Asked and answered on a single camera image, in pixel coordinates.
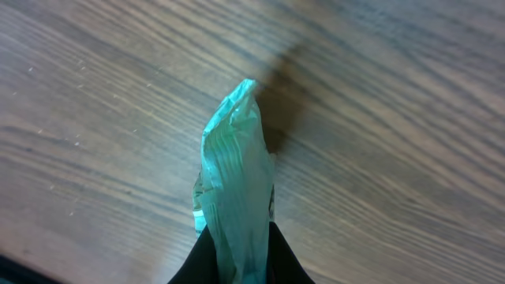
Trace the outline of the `teal white box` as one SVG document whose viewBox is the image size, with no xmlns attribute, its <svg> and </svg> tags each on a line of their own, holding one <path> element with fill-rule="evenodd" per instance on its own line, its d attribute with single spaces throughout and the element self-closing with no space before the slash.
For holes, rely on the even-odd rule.
<svg viewBox="0 0 505 284">
<path fill-rule="evenodd" d="M 198 201 L 221 283 L 264 283 L 274 161 L 264 142 L 254 80 L 243 80 L 204 128 Z"/>
</svg>

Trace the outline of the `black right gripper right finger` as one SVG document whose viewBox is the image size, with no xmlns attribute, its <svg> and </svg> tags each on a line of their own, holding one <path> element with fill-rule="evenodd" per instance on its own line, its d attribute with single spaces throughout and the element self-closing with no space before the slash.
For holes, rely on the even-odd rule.
<svg viewBox="0 0 505 284">
<path fill-rule="evenodd" d="M 315 284 L 274 222 L 269 222 L 266 283 Z"/>
</svg>

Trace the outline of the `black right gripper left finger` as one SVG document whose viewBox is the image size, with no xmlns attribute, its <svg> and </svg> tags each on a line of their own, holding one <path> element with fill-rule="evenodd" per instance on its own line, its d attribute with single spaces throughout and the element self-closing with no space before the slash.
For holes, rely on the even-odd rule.
<svg viewBox="0 0 505 284">
<path fill-rule="evenodd" d="M 218 284 L 219 272 L 214 242 L 204 227 L 185 262 L 168 284 Z"/>
</svg>

